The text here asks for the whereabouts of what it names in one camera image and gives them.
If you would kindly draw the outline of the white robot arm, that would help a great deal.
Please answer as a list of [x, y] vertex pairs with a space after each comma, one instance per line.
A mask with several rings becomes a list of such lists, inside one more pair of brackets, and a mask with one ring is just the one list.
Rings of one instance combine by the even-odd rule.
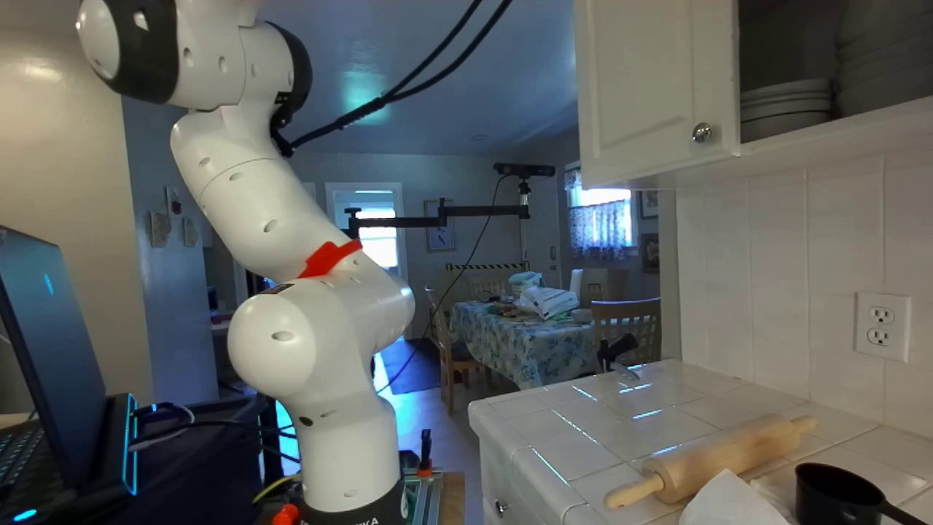
[[304, 44], [260, 0], [82, 0], [76, 32], [115, 94], [172, 104], [168, 152], [232, 260], [273, 285], [231, 317], [232, 371], [295, 419], [309, 525], [403, 525], [395, 413], [369, 359], [413, 317], [306, 191], [279, 127], [309, 97]]

